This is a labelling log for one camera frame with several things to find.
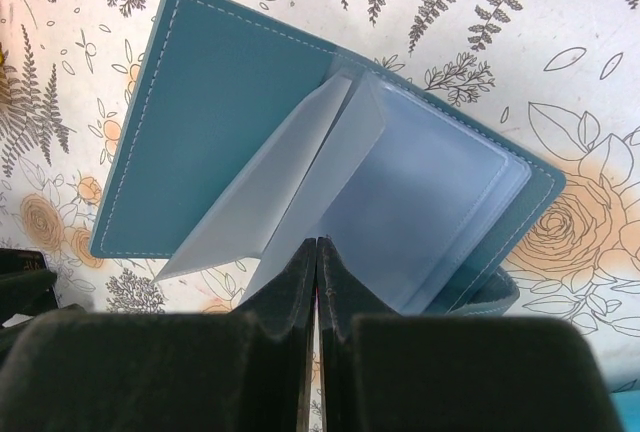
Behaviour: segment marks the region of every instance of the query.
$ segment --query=open passport cover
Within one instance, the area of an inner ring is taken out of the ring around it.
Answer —
[[[158,279],[259,258],[249,297],[326,236],[389,307],[447,312],[564,184],[353,52],[229,0],[162,0],[91,253],[169,259]]]

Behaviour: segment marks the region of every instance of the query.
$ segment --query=stitched edge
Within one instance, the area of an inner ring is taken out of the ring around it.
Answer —
[[[172,255],[172,254],[166,254],[166,253],[144,253],[144,252],[128,252],[128,251],[122,251],[122,252],[115,252],[115,251],[113,251],[113,252],[107,252],[107,251],[105,251],[105,250],[104,250],[104,241],[105,241],[105,238],[106,238],[107,233],[108,233],[108,231],[109,231],[109,227],[111,226],[111,221],[112,221],[112,219],[113,219],[113,214],[114,214],[114,211],[115,211],[115,207],[116,207],[116,204],[117,204],[117,202],[118,202],[118,198],[120,197],[120,193],[121,193],[121,191],[122,191],[122,187],[123,187],[123,185],[124,185],[124,181],[125,181],[125,178],[126,178],[126,176],[127,176],[127,172],[128,172],[128,170],[129,170],[129,165],[130,165],[130,162],[131,162],[131,158],[132,158],[132,156],[133,156],[133,150],[134,150],[134,148],[135,148],[135,145],[136,145],[136,142],[137,142],[137,139],[138,139],[138,135],[139,135],[139,133],[140,133],[140,129],[141,129],[141,127],[142,127],[142,123],[144,122],[144,119],[145,119],[145,117],[146,117],[147,107],[148,107],[148,105],[149,105],[149,98],[151,97],[151,92],[152,92],[152,90],[153,90],[153,86],[154,86],[154,84],[155,84],[155,80],[156,80],[156,78],[157,78],[157,75],[158,75],[158,72],[159,72],[159,69],[160,69],[160,63],[162,62],[162,57],[164,56],[164,52],[165,52],[165,50],[166,50],[167,43],[168,43],[168,41],[169,41],[169,37],[171,36],[171,31],[172,31],[172,27],[173,27],[173,22],[174,22],[174,20],[175,20],[175,18],[176,18],[176,15],[177,15],[177,13],[178,13],[178,7],[180,6],[180,3],[181,3],[182,1],[183,1],[183,0],[176,0],[176,3],[175,3],[175,6],[174,6],[174,9],[173,9],[173,12],[172,12],[172,14],[171,14],[171,20],[169,21],[169,27],[168,27],[168,30],[167,30],[167,35],[165,36],[164,43],[163,43],[163,45],[162,45],[162,49],[160,50],[160,55],[159,55],[159,57],[158,57],[158,61],[157,61],[157,63],[156,63],[156,70],[154,71],[153,76],[152,76],[152,78],[151,78],[151,83],[150,83],[150,85],[149,85],[149,90],[147,91],[147,96],[146,96],[146,98],[145,98],[144,106],[143,106],[143,108],[142,108],[142,114],[140,115],[140,121],[138,122],[138,126],[137,126],[137,128],[136,128],[136,132],[135,132],[135,134],[134,134],[134,136],[133,136],[133,140],[132,140],[132,142],[131,142],[131,148],[129,149],[129,154],[127,155],[127,161],[126,161],[126,163],[125,163],[125,167],[124,167],[124,170],[123,170],[123,172],[122,172],[122,177],[120,178],[120,183],[118,184],[118,188],[117,188],[117,190],[116,190],[116,195],[114,196],[113,202],[112,202],[112,204],[111,204],[111,211],[110,211],[110,213],[109,213],[109,216],[107,217],[107,223],[106,223],[106,225],[105,225],[104,232],[102,233],[102,238],[101,238],[101,240],[100,240],[100,250],[101,250],[102,252],[106,253],[106,254],[113,254],[113,255],[115,255],[115,256],[129,256],[129,257],[134,257],[134,258],[135,258],[136,256],[138,256],[138,257],[141,257],[141,256],[152,256],[152,257],[171,257],[171,255]],[[464,294],[465,294],[465,293],[466,293],[466,292],[467,292],[467,291],[468,291],[468,290],[469,290],[469,289],[470,289],[470,288],[471,288],[471,287],[472,287],[472,286],[477,282],[477,280],[478,280],[478,279],[479,279],[479,278],[484,274],[484,272],[485,272],[485,271],[486,271],[486,270],[487,270],[487,269],[488,269],[488,268],[493,264],[493,262],[495,261],[495,259],[496,259],[496,258],[497,258],[497,257],[498,257],[498,256],[499,256],[499,255],[504,251],[504,249],[505,249],[505,248],[507,247],[507,245],[511,242],[511,240],[513,239],[513,237],[515,237],[515,236],[516,236],[516,235],[517,235],[517,234],[518,234],[518,233],[519,233],[519,232],[524,228],[524,225],[529,221],[529,219],[530,219],[531,217],[533,217],[533,215],[538,211],[538,209],[540,208],[540,206],[542,205],[542,203],[543,203],[543,202],[547,199],[547,197],[549,197],[549,195],[551,194],[551,191],[553,190],[553,187],[554,187],[554,185],[555,185],[555,179],[553,178],[553,176],[552,176],[551,174],[549,174],[549,173],[548,173],[546,170],[544,170],[542,167],[538,166],[537,164],[534,164],[534,163],[533,163],[533,162],[531,162],[529,159],[527,159],[527,158],[525,158],[525,157],[522,157],[520,154],[518,154],[518,153],[516,153],[516,152],[512,151],[511,149],[509,149],[509,148],[508,148],[508,147],[506,147],[505,145],[500,144],[499,142],[495,141],[493,138],[488,137],[486,134],[484,134],[483,132],[481,132],[481,131],[480,131],[480,130],[478,130],[477,128],[475,128],[475,127],[473,127],[473,126],[471,126],[471,125],[469,125],[469,124],[465,123],[463,120],[459,119],[458,117],[454,117],[453,115],[451,115],[451,114],[449,114],[448,112],[446,112],[445,110],[443,110],[441,107],[439,107],[439,106],[437,106],[436,104],[434,104],[434,103],[432,103],[431,101],[429,101],[427,98],[422,97],[422,96],[419,96],[419,95],[418,95],[418,94],[416,94],[415,92],[411,91],[409,88],[407,88],[407,87],[406,87],[406,86],[404,86],[403,84],[401,84],[401,83],[399,83],[399,82],[397,82],[397,81],[394,81],[394,80],[392,80],[392,79],[390,79],[390,78],[388,78],[388,77],[385,77],[385,76],[384,76],[383,74],[381,74],[380,72],[378,72],[378,71],[376,71],[376,70],[373,70],[373,69],[372,69],[372,68],[370,68],[370,67],[367,67],[367,66],[366,66],[366,65],[364,65],[363,63],[358,62],[358,61],[354,60],[354,59],[353,59],[353,58],[351,58],[351,57],[346,57],[346,56],[344,56],[344,55],[342,55],[342,54],[339,54],[339,53],[337,53],[337,52],[335,52],[335,51],[330,51],[330,50],[327,50],[327,49],[323,49],[323,48],[318,47],[318,46],[316,46],[316,45],[310,44],[309,42],[305,42],[305,41],[303,41],[303,40],[300,40],[300,39],[297,39],[297,38],[295,38],[295,37],[292,37],[291,35],[287,35],[287,34],[285,34],[285,33],[283,33],[283,32],[278,31],[278,30],[275,30],[275,29],[272,29],[272,28],[267,27],[267,26],[265,26],[265,25],[262,25],[262,24],[260,24],[260,23],[258,23],[258,22],[253,22],[253,21],[251,21],[251,20],[249,20],[249,19],[246,19],[246,18],[244,18],[244,17],[242,17],[242,16],[240,16],[240,15],[238,15],[238,14],[235,14],[235,13],[233,13],[233,12],[230,12],[230,11],[228,11],[228,10],[225,10],[225,9],[223,9],[223,8],[221,8],[221,7],[217,7],[217,6],[212,5],[212,4],[207,4],[206,2],[202,2],[202,1],[200,1],[200,0],[189,0],[189,1],[191,1],[191,2],[195,2],[195,3],[199,4],[199,5],[204,5],[205,7],[208,7],[208,8],[210,8],[210,9],[212,9],[212,10],[216,10],[216,11],[218,11],[218,12],[221,12],[221,13],[224,13],[224,14],[227,14],[227,15],[230,15],[231,17],[235,17],[235,18],[237,18],[238,20],[242,20],[242,21],[244,21],[244,22],[246,22],[246,23],[248,23],[248,24],[250,24],[250,25],[254,25],[254,26],[256,26],[256,27],[260,27],[260,28],[262,28],[262,29],[265,29],[265,30],[267,30],[267,31],[271,32],[271,33],[274,33],[274,34],[280,35],[280,36],[285,37],[285,38],[287,38],[287,39],[289,39],[289,40],[293,40],[293,41],[295,41],[295,42],[298,42],[299,44],[305,45],[305,46],[310,47],[310,48],[312,48],[312,49],[316,49],[316,50],[319,50],[319,51],[324,52],[324,53],[326,53],[326,54],[333,55],[333,56],[335,56],[335,57],[340,57],[340,58],[342,58],[342,59],[344,59],[344,60],[347,60],[347,61],[349,61],[349,62],[352,62],[352,63],[354,63],[354,64],[356,64],[356,65],[358,65],[358,66],[360,66],[360,67],[362,67],[362,68],[364,68],[364,69],[366,69],[366,70],[368,70],[369,72],[372,72],[373,74],[375,74],[375,75],[377,75],[378,77],[380,77],[382,80],[387,81],[387,82],[390,82],[390,83],[392,83],[392,84],[394,84],[394,85],[396,85],[396,86],[400,87],[401,89],[405,90],[406,92],[409,92],[411,95],[413,95],[414,97],[418,98],[419,100],[422,100],[422,101],[427,102],[429,105],[431,105],[432,107],[435,107],[437,110],[439,110],[440,112],[442,112],[442,113],[443,113],[443,114],[445,114],[446,116],[448,116],[448,117],[450,117],[450,118],[452,118],[452,119],[456,120],[457,122],[459,122],[459,123],[461,123],[461,124],[465,125],[466,127],[470,128],[470,129],[474,130],[476,133],[478,133],[478,134],[482,135],[484,138],[486,138],[486,139],[490,140],[490,141],[491,141],[491,142],[493,142],[494,144],[497,144],[497,145],[498,145],[498,146],[500,146],[501,148],[503,148],[503,149],[507,150],[509,153],[514,154],[514,155],[516,155],[517,157],[520,157],[522,160],[524,160],[525,162],[527,162],[530,166],[532,166],[532,167],[536,168],[537,170],[539,170],[540,172],[542,172],[543,174],[545,174],[547,177],[549,177],[549,179],[551,179],[551,185],[549,186],[549,190],[548,190],[548,191],[547,191],[547,193],[542,197],[542,199],[540,200],[540,202],[535,206],[535,208],[533,209],[533,211],[532,211],[532,212],[531,212],[531,213],[530,213],[530,214],[525,218],[525,220],[522,222],[522,224],[520,225],[520,227],[518,227],[518,228],[513,232],[513,234],[509,237],[509,239],[507,239],[507,241],[506,241],[506,242],[504,243],[504,245],[500,248],[500,250],[498,250],[498,252],[494,255],[494,257],[489,261],[489,263],[488,263],[488,264],[487,264],[487,265],[486,265],[486,266],[485,266],[485,267],[480,271],[480,273],[479,273],[479,274],[474,278],[474,280],[473,280],[473,281],[469,284],[469,286],[464,290],[464,292],[460,295],[460,297],[458,297],[458,299],[456,300],[456,302],[455,302],[455,303],[454,303],[454,304],[449,308],[449,310],[448,310],[447,312],[450,312],[450,311],[451,311],[451,310],[452,310],[452,309],[453,309],[453,308],[458,304],[458,302],[460,302],[460,299],[462,298],[462,296],[463,296],[463,295],[464,295]]]

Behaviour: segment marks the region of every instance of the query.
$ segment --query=passport holder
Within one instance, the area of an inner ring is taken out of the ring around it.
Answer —
[[[364,57],[229,0],[162,0],[91,253],[158,279],[330,237],[391,309],[467,303],[560,171]]]

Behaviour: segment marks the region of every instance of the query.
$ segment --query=table surface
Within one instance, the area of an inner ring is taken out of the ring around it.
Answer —
[[[510,313],[571,321],[611,390],[640,388],[640,0],[235,1],[375,59],[561,168],[565,192],[504,264],[522,291]],[[226,311],[255,260],[154,286],[161,261],[87,248],[158,2],[0,0],[0,237],[46,251],[63,303]]]

